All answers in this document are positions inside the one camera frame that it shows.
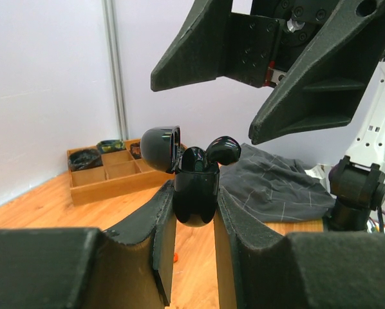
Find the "item in tray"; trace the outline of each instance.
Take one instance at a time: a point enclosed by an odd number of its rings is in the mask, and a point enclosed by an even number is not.
[[[71,171],[83,171],[102,166],[101,154],[96,149],[83,149],[70,155],[68,166]]]
[[[134,143],[130,146],[130,152],[135,160],[141,159],[140,143]]]
[[[100,153],[114,153],[116,151],[126,150],[123,140],[102,140],[97,144]]]

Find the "wooden tabletop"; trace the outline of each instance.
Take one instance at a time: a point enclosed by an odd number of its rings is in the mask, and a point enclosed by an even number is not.
[[[104,230],[141,207],[158,190],[148,189],[75,207],[68,186],[65,173],[0,207],[0,228],[85,226]],[[267,225],[281,234],[323,230],[321,220]],[[178,224],[175,252],[180,259],[174,265],[170,308],[219,308],[212,223],[198,229]]]

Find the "wall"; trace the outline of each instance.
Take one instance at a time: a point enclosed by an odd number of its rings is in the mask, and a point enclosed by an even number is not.
[[[251,2],[236,0],[233,10],[247,14]],[[151,71],[192,4],[193,0],[117,1],[129,134],[136,138],[150,127],[180,125],[187,145],[207,147],[221,135],[249,143],[249,125],[270,89],[254,89],[226,78],[159,93],[149,88]],[[376,79],[348,127],[284,136],[258,147],[311,164],[338,162],[360,128]]]
[[[101,0],[0,0],[0,205],[118,137]]]

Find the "folded cloth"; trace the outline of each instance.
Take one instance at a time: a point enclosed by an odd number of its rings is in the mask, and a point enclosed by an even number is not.
[[[241,145],[241,158],[223,166],[220,185],[262,222],[298,222],[322,218],[334,199],[305,173],[300,160],[289,160]]]

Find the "wooden tray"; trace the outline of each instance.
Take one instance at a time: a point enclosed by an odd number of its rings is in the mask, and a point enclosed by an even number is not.
[[[102,154],[103,166],[70,174],[71,198],[74,205],[105,200],[163,185],[174,179],[167,174],[150,168],[143,159],[135,160],[129,152],[130,145],[139,142],[126,140],[126,149],[115,153]],[[96,146],[67,150],[67,158],[79,150],[96,149]]]

